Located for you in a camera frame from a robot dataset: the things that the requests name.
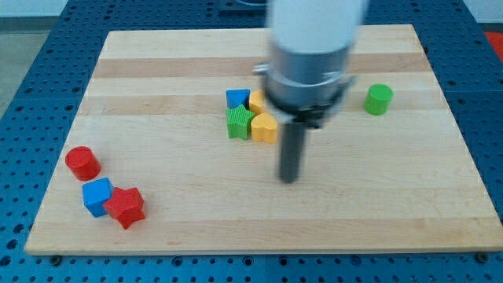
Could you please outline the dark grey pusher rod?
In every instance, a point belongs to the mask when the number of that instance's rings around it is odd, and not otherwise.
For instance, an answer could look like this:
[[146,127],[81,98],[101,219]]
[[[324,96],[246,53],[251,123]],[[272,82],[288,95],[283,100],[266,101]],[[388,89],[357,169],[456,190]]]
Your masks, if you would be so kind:
[[299,177],[306,132],[305,123],[299,121],[284,125],[278,171],[282,182],[293,183]]

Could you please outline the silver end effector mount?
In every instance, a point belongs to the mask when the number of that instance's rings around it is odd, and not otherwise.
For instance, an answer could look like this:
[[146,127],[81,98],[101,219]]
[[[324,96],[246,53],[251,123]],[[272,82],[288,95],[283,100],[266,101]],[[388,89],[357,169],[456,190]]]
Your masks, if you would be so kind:
[[354,77],[347,74],[352,45],[331,52],[302,53],[271,43],[262,76],[266,105],[284,123],[320,128],[344,103]]

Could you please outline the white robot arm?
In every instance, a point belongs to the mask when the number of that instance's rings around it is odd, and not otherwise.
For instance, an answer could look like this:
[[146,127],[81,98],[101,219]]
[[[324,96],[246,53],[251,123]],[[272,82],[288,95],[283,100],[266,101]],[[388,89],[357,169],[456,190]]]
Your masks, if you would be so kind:
[[278,177],[295,182],[309,129],[342,107],[354,77],[348,61],[367,0],[275,0],[266,4],[268,55],[255,67],[268,106],[282,122]]

